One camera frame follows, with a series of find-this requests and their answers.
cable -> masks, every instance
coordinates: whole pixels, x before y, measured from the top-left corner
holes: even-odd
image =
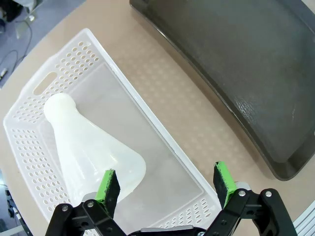
[[[16,66],[19,65],[19,63],[21,63],[23,61],[23,59],[27,56],[27,52],[30,48],[30,44],[31,44],[31,41],[32,41],[32,38],[33,38],[33,31],[32,31],[32,28],[30,27],[29,23],[26,21],[26,20],[22,20],[22,21],[16,21],[16,23],[21,23],[21,22],[24,22],[25,24],[27,24],[28,28],[30,29],[30,39],[29,39],[29,42],[26,46],[26,49],[25,49],[25,52],[24,52],[24,55],[20,58],[19,57],[19,53],[17,50],[11,50],[10,52],[8,52],[3,58],[2,58],[2,61],[0,62],[0,66],[2,65],[2,63],[4,62],[4,60],[6,59],[6,57],[8,55],[10,55],[11,53],[15,52],[16,53],[16,60],[15,60],[15,63],[13,65],[13,69],[11,71],[11,74],[13,73],[13,71],[15,70]]]
[[[16,60],[16,62],[14,63],[14,66],[13,66],[13,70],[12,72],[15,70],[16,66],[18,65],[19,61],[23,61],[23,59],[27,56],[27,52],[29,50],[29,47],[30,47],[30,44],[31,44],[31,41],[32,41],[32,38],[33,38],[33,31],[29,25],[29,23],[26,21],[26,20],[23,20],[23,21],[16,21],[16,23],[21,23],[21,22],[24,22],[25,24],[27,24],[27,26],[29,27],[30,29],[30,39],[29,39],[29,42],[26,46],[26,49],[25,49],[25,52],[24,52],[24,55],[22,57],[20,57],[19,59]]]
[[[19,56],[19,53],[17,50],[11,50],[10,52],[8,52],[3,58],[2,58],[2,61],[0,62],[0,66],[2,65],[2,63],[4,62],[4,59],[6,59],[6,57],[8,55],[10,55],[11,53],[15,52],[16,53],[16,60],[15,61],[18,61],[18,56]]]

green gripper pad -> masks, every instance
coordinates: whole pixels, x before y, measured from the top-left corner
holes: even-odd
[[[232,197],[234,191],[237,189],[237,186],[223,161],[215,163],[213,184],[223,209]]]

perforated tray rim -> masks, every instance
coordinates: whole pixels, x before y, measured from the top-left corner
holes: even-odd
[[[190,219],[189,219],[189,214],[190,214],[189,212],[196,213],[196,212],[199,212],[200,209],[203,209],[205,206],[208,207],[208,205],[205,204],[205,202],[207,203],[208,200],[212,201],[211,202],[212,206],[210,206],[208,208],[204,208],[204,211],[210,210],[211,213],[207,213],[207,212],[203,211],[202,216],[201,215],[197,215],[197,216],[204,219],[205,216],[211,215],[211,219],[213,219],[216,216],[216,213],[218,213],[218,211],[220,210],[220,204],[219,204],[219,201],[217,200],[217,195],[216,195],[215,191],[208,184],[208,182],[202,176],[202,174],[198,171],[198,169],[193,165],[193,163],[186,156],[186,154],[179,147],[179,145],[175,142],[175,140],[171,137],[171,135],[167,132],[167,130],[164,128],[164,126],[161,124],[161,122],[158,120],[158,118],[153,114],[153,112],[148,107],[148,105],[144,102],[144,100],[141,98],[141,96],[137,93],[137,91],[134,89],[134,87],[131,85],[131,83],[127,80],[127,78],[124,76],[124,74],[121,72],[121,70],[116,66],[114,61],[106,53],[106,51],[103,49],[101,44],[97,41],[97,39],[94,37],[94,35],[92,34],[92,32],[89,29],[83,29],[82,31],[80,31],[72,40],[70,40],[62,49],[60,49],[60,51],[58,53],[56,53],[55,55],[53,55],[47,59],[47,61],[43,64],[43,66],[41,66],[41,68],[33,75],[33,77],[30,79],[30,81],[23,87],[17,101],[11,107],[8,114],[5,116],[5,118],[3,120],[3,125],[5,128],[8,140],[10,142],[12,151],[15,155],[17,165],[18,165],[19,169],[21,170],[21,174],[22,174],[33,198],[35,200],[37,200],[38,194],[33,189],[33,183],[31,183],[32,178],[30,178],[30,176],[28,175],[28,173],[27,173],[28,171],[26,171],[21,165],[22,161],[21,162],[18,161],[18,158],[20,158],[20,156],[18,155],[18,150],[15,149],[15,144],[13,143],[14,142],[13,136],[16,135],[17,132],[12,132],[12,129],[15,129],[16,131],[19,129],[24,130],[26,132],[27,139],[31,140],[32,138],[30,138],[30,136],[32,136],[32,137],[40,136],[40,134],[37,134],[35,131],[36,127],[38,126],[37,125],[38,122],[33,123],[33,121],[32,121],[31,123],[28,123],[27,125],[22,123],[21,126],[12,127],[12,125],[14,125],[14,121],[12,122],[12,114],[15,114],[15,111],[16,111],[17,107],[19,106],[20,100],[23,99],[24,97],[26,98],[27,93],[29,93],[30,91],[33,91],[33,85],[36,84],[36,81],[38,82],[37,78],[39,77],[39,75],[41,75],[45,72],[45,70],[47,69],[46,66],[50,65],[50,64],[55,65],[55,63],[53,63],[53,62],[60,55],[60,53],[65,51],[68,47],[72,48],[72,43],[75,42],[78,38],[80,38],[81,35],[84,35],[84,34],[89,38],[89,40],[92,42],[92,44],[94,44],[96,49],[98,49],[97,53],[99,55],[96,55],[96,57],[102,56],[104,58],[104,60],[108,63],[108,65],[111,67],[113,72],[117,75],[118,79],[120,80],[122,85],[125,87],[125,90],[129,93],[130,97],[135,101],[135,104],[138,105],[140,110],[145,114],[145,116],[148,118],[148,120],[150,120],[151,124],[154,125],[158,134],[168,143],[169,147],[172,148],[173,152],[176,154],[175,156],[180,157],[180,160],[179,159],[178,160],[186,168],[188,173],[194,177],[194,179],[196,180],[196,184],[198,184],[199,186],[202,186],[203,189],[205,190],[205,193],[201,193],[198,197],[191,200],[189,203],[187,203],[181,209],[178,209],[178,210],[174,211],[173,213],[165,216],[159,222],[154,223],[151,226],[168,228],[168,227],[172,227],[172,226],[190,223],[192,221],[190,221]],[[47,162],[47,158],[44,157],[45,156],[44,152],[40,152],[40,154],[43,154],[42,157],[39,157],[39,159],[40,158],[42,159],[43,164],[41,164],[41,165],[47,166],[48,162]],[[52,179],[49,178],[48,181],[52,180],[51,183],[55,183],[56,186],[59,188],[60,191],[57,194],[59,194],[59,196],[64,195],[65,198],[67,198],[67,195],[65,195],[66,193],[64,192],[65,188],[63,187],[63,180],[59,179],[58,174],[56,174],[56,173],[53,174],[52,172],[46,173],[46,174],[50,174],[50,176],[53,176],[53,178]],[[38,201],[36,201],[36,203],[39,206],[41,212],[43,213],[45,219],[47,221],[49,221],[51,214],[52,214],[53,207],[51,207],[51,210],[48,212],[47,210],[44,210],[41,207],[41,205],[39,204]]]

floor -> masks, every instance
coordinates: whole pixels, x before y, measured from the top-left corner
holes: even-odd
[[[71,13],[75,8],[82,4],[85,0],[44,0],[44,2],[36,10],[37,18],[31,24],[30,29],[22,34],[20,39],[16,36],[16,26],[19,23],[16,21],[22,21],[27,17],[27,12],[24,9],[13,22],[6,25],[6,32],[0,34],[0,63],[2,58],[11,50],[18,51],[18,58],[22,57],[25,53],[27,45],[30,41],[28,51],[31,51],[33,47],[64,17]],[[5,82],[12,73],[13,65],[16,61],[16,53],[10,53],[6,57],[2,64],[0,64],[0,73],[4,68],[8,69],[8,73],[0,81],[0,88],[3,87]],[[6,195],[4,180],[0,171],[0,232],[11,229],[20,225],[18,220],[10,218],[7,211]],[[15,236],[26,236],[25,232],[15,234]]]

tray handle hole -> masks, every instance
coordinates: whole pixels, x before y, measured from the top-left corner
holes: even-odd
[[[41,95],[56,78],[56,72],[47,74],[43,81],[34,89],[34,95]]]

